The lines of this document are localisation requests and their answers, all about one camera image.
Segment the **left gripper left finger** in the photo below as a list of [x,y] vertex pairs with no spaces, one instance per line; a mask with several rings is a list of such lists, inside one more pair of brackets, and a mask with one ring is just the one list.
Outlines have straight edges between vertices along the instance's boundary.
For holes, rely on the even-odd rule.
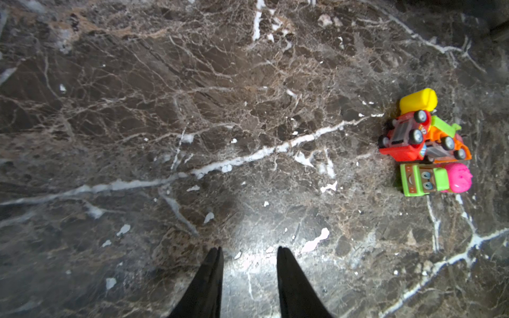
[[224,257],[222,248],[209,251],[172,317],[220,317]]

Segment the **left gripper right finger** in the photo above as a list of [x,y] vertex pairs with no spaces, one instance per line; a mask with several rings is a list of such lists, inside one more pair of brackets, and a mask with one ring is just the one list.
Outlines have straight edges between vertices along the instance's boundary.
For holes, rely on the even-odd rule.
[[281,317],[332,317],[291,250],[282,246],[277,252],[277,275]]

